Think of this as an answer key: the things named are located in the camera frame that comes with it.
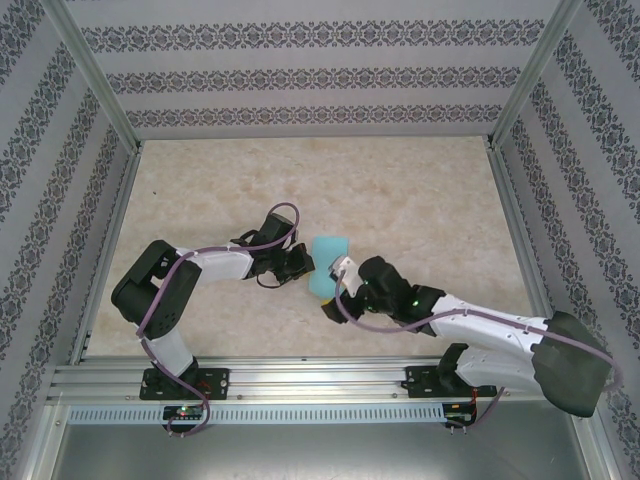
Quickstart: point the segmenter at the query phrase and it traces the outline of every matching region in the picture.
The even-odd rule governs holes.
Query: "blue sponge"
[[[329,276],[329,267],[336,258],[347,255],[349,239],[346,237],[315,237],[311,244],[311,257],[316,269],[309,278],[309,290],[323,300],[333,298],[336,282]]]

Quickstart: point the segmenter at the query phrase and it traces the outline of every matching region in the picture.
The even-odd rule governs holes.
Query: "enclosure wall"
[[[558,0],[67,5],[143,139],[487,134]]]
[[[604,398],[624,478],[640,478],[639,14],[583,2],[502,145],[553,306],[625,370]]]
[[[0,478],[82,318],[128,154],[37,1],[0,2]]]

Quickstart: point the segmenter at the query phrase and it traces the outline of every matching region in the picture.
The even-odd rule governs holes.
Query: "purple cable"
[[[423,318],[422,320],[419,320],[415,323],[410,323],[408,325],[405,325],[404,327],[397,327],[397,328],[380,328],[380,327],[374,327],[372,325],[367,325],[365,323],[360,323],[359,321],[357,321],[355,318],[353,318],[349,312],[347,311],[347,309],[344,307],[344,305],[342,304],[342,302],[340,301],[340,285],[342,284],[342,279],[344,278],[345,272],[341,273],[340,276],[338,277],[338,280],[336,281],[336,289],[335,289],[335,299],[336,299],[336,305],[338,306],[338,310],[340,310],[340,313],[352,324],[354,324],[355,326],[362,328],[364,330],[368,330],[370,332],[376,332],[376,333],[400,333],[400,332],[408,332],[411,330],[416,330],[417,328],[420,328],[424,325],[428,325],[429,323],[433,322],[434,320],[438,320],[439,318],[444,318],[444,317],[450,317],[452,315],[475,315],[478,317],[482,317],[485,318],[487,320],[491,320],[493,322],[498,322],[498,323],[502,323],[503,325],[508,325],[510,327],[513,328],[517,328],[519,330],[525,330],[525,328],[523,328],[522,324],[515,322],[513,320],[509,320],[503,317],[499,317],[497,315],[492,315],[490,313],[485,313],[485,312],[481,312],[479,310],[471,310],[471,309],[463,309],[463,308],[457,308],[457,309],[453,309],[450,310],[448,312],[442,312],[442,313],[436,313],[435,315],[432,315],[430,317],[427,318]],[[575,348],[579,348],[580,350],[583,350],[587,353],[590,353],[591,355],[594,355],[598,358],[600,358],[601,360],[604,360],[605,362],[607,362],[611,368],[613,368],[613,382],[610,383],[609,385],[606,385],[602,390],[604,392],[610,392],[612,390],[616,390],[618,388],[620,388],[622,386],[622,369],[620,368],[620,365],[618,365],[618,363],[611,358],[609,355],[602,353],[600,350],[598,350],[597,348],[593,348],[591,345],[587,345],[586,343],[582,343],[582,342],[578,342],[577,340],[574,340],[572,338],[569,337],[565,337],[563,335],[558,335],[557,333],[553,333],[553,332],[547,332],[546,330],[542,330],[540,328],[536,328],[536,327],[528,327],[526,328],[525,331],[528,332],[532,332],[532,333],[537,333],[538,335],[542,335],[543,337],[548,337],[551,338],[552,340],[556,340],[557,342],[562,342],[562,343],[566,343],[567,345],[571,345],[572,347]],[[498,400],[500,399],[500,397],[502,396],[502,393],[499,393],[498,395],[496,395],[496,397],[494,397],[494,399],[492,400],[491,404],[489,405],[489,407],[487,408],[487,410],[485,411],[485,413],[482,415],[482,417],[480,417],[480,420],[483,420],[484,418],[486,418],[487,413],[489,413],[490,410],[492,410],[495,405],[498,403]]]
[[[208,253],[208,252],[255,252],[257,250],[265,250],[267,248],[275,247],[276,245],[279,245],[285,242],[288,238],[290,238],[296,232],[298,225],[300,224],[300,210],[298,210],[298,207],[296,207],[293,203],[281,202],[281,203],[278,203],[277,205],[274,205],[271,208],[271,210],[269,210],[268,215],[272,214],[274,211],[276,211],[280,207],[291,207],[295,212],[296,219],[293,222],[293,226],[291,227],[291,230],[289,230],[289,232],[285,236],[283,236],[278,240],[274,240],[273,242],[266,243],[264,245],[258,245],[255,247],[220,247],[220,246],[204,247],[204,248],[199,248],[197,250],[193,250],[191,252],[187,252],[184,255],[182,255],[176,261],[176,263],[174,263],[169,269],[167,276],[164,278],[164,281],[162,282],[162,286],[160,287],[160,289],[156,293],[156,296],[151,302],[151,305],[149,306],[149,310],[147,310],[147,313],[142,319],[142,322],[140,323],[138,330],[136,330],[136,335],[140,339],[140,343],[142,344],[143,350],[147,353],[147,355],[151,359],[151,363],[153,363],[158,368],[158,370],[160,370],[164,375],[169,377],[178,385],[181,385],[182,387],[186,388],[187,390],[195,394],[200,400],[202,400],[202,404],[206,410],[204,421],[199,425],[196,425],[194,428],[192,428],[188,432],[180,433],[181,438],[188,437],[190,435],[194,435],[198,433],[200,430],[206,427],[207,423],[209,423],[209,420],[211,419],[211,407],[209,406],[209,400],[207,399],[207,397],[204,396],[202,392],[192,387],[188,383],[182,381],[179,377],[173,375],[169,370],[167,370],[167,368],[164,365],[162,365],[158,361],[158,358],[153,354],[153,352],[149,348],[149,345],[147,344],[147,339],[144,336],[144,329],[147,327],[147,324],[151,320],[151,317],[153,316],[153,312],[155,312],[156,308],[158,308],[158,304],[160,303],[160,300],[162,299],[164,292],[167,290],[167,287],[169,286],[169,282],[171,281],[171,278],[175,274],[178,267],[182,264],[182,262],[184,262],[188,258],[193,257],[194,255],[198,255],[201,253]],[[167,432],[169,432],[169,435],[173,435],[174,433],[173,430],[171,430],[172,423],[173,423],[173,418],[169,420],[166,427]]]

